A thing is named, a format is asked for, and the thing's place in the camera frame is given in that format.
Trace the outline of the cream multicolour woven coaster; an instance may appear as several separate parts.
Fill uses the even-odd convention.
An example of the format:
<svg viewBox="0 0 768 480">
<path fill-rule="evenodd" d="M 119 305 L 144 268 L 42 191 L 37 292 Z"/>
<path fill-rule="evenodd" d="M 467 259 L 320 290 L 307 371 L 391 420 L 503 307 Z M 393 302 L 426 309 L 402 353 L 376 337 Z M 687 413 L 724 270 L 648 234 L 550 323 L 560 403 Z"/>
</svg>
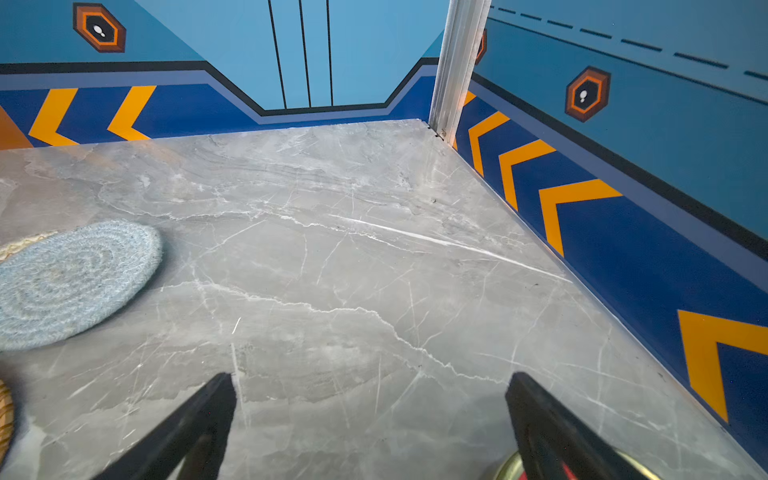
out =
<svg viewBox="0 0 768 480">
<path fill-rule="evenodd" d="M 31 245 L 34 245 L 35 243 L 41 242 L 47 238 L 50 238 L 51 236 L 54 236 L 56 234 L 57 234 L 56 231 L 45 232 L 45 233 L 25 237 L 19 240 L 15 240 L 5 245 L 2 245 L 0 248 L 0 262 L 4 262 L 11 256 L 21 252 L 25 248 Z"/>
</svg>

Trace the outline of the light blue woven coaster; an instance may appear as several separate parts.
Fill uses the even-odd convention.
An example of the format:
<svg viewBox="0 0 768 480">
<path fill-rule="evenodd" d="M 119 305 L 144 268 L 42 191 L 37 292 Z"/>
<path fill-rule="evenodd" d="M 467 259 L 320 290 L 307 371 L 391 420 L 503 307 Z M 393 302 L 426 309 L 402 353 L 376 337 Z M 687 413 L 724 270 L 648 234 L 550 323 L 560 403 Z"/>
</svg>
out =
<svg viewBox="0 0 768 480">
<path fill-rule="evenodd" d="M 22 248 L 1 262 L 1 350 L 51 345 L 96 326 L 145 287 L 162 257 L 160 232 L 126 220 Z"/>
</svg>

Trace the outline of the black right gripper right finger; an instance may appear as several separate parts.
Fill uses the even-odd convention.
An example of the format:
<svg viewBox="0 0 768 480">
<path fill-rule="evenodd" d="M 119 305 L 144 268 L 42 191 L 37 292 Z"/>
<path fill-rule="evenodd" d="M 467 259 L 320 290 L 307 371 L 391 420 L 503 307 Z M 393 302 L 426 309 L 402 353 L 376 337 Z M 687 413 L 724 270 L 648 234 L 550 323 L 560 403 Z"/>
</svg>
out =
<svg viewBox="0 0 768 480">
<path fill-rule="evenodd" d="M 645 475 L 525 372 L 505 395 L 529 479 L 643 479 Z"/>
</svg>

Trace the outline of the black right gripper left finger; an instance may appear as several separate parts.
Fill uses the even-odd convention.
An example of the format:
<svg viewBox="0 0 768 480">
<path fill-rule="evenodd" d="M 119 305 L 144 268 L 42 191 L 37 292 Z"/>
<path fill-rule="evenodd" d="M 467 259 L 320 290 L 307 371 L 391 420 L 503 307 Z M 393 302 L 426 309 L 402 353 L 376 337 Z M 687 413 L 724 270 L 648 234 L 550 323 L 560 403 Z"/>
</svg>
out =
<svg viewBox="0 0 768 480">
<path fill-rule="evenodd" d="M 97 479 L 216 479 L 237 404 L 229 373 L 214 375 Z"/>
</svg>

